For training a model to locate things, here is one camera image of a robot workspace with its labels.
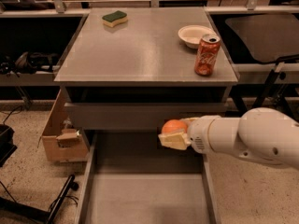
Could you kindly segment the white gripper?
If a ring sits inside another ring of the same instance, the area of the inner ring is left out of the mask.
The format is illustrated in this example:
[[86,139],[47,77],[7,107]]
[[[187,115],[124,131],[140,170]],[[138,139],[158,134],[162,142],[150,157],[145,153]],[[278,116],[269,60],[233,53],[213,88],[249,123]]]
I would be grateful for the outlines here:
[[203,116],[201,118],[181,119],[181,121],[189,126],[187,133],[161,133],[158,135],[159,140],[163,147],[186,150],[191,146],[196,152],[207,154],[212,149],[209,144],[209,128],[219,118],[220,116]]

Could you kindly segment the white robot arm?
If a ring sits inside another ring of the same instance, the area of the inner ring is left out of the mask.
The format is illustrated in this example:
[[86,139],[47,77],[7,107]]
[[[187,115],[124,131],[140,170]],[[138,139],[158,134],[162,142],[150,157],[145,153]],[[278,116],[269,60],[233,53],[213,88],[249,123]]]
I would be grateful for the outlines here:
[[170,119],[158,137],[164,147],[299,169],[299,123],[271,108],[253,108],[240,118]]

